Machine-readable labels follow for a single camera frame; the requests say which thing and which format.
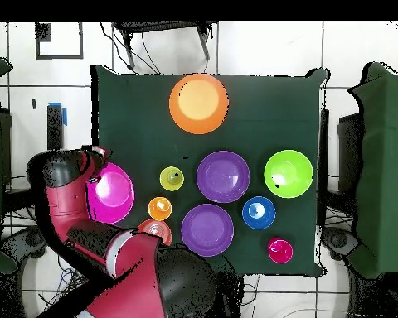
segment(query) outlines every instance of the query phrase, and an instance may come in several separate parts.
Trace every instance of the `purple bowl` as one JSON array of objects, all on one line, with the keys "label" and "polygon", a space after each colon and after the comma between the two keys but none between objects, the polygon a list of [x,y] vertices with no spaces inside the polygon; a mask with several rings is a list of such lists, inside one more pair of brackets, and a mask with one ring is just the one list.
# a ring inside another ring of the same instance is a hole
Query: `purple bowl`
[{"label": "purple bowl", "polygon": [[124,219],[134,203],[134,187],[124,170],[108,162],[100,171],[100,183],[87,183],[90,218],[114,224]]},{"label": "purple bowl", "polygon": [[206,258],[223,253],[234,234],[231,217],[217,205],[199,205],[182,221],[182,241],[194,253]]},{"label": "purple bowl", "polygon": [[213,152],[197,168],[197,187],[209,200],[229,203],[238,200],[248,189],[249,167],[234,152]]}]

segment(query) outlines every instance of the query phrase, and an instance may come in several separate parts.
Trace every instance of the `orange bowl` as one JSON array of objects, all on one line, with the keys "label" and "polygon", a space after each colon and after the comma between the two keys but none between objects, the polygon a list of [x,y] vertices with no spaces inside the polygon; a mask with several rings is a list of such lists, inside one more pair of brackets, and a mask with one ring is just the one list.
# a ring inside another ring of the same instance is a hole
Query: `orange bowl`
[{"label": "orange bowl", "polygon": [[228,108],[226,88],[212,75],[183,77],[169,97],[172,119],[178,127],[192,134],[206,134],[220,127]]}]

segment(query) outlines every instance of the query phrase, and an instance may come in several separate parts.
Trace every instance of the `blue cup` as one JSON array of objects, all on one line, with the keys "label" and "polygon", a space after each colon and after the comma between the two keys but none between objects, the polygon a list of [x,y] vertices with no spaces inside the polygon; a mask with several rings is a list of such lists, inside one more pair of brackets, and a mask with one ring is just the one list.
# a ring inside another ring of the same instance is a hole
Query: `blue cup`
[{"label": "blue cup", "polygon": [[274,222],[275,207],[269,199],[256,196],[246,201],[242,217],[252,229],[266,229]]}]

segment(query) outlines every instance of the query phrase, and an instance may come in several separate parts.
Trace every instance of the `green bowl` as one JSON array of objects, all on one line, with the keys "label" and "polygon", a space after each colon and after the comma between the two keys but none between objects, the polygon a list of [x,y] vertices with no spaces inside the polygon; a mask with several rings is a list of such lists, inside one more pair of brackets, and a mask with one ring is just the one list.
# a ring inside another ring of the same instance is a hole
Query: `green bowl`
[{"label": "green bowl", "polygon": [[301,196],[313,182],[313,165],[301,152],[283,150],[274,154],[265,165],[265,184],[284,199]]}]

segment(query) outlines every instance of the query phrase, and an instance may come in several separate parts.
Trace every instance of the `red cup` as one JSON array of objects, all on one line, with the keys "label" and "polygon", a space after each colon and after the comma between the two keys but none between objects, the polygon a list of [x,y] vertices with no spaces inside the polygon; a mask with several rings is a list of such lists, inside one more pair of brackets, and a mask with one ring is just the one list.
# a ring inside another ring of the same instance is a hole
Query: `red cup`
[{"label": "red cup", "polygon": [[269,258],[275,263],[287,263],[294,255],[292,245],[281,238],[272,238],[269,241]]}]

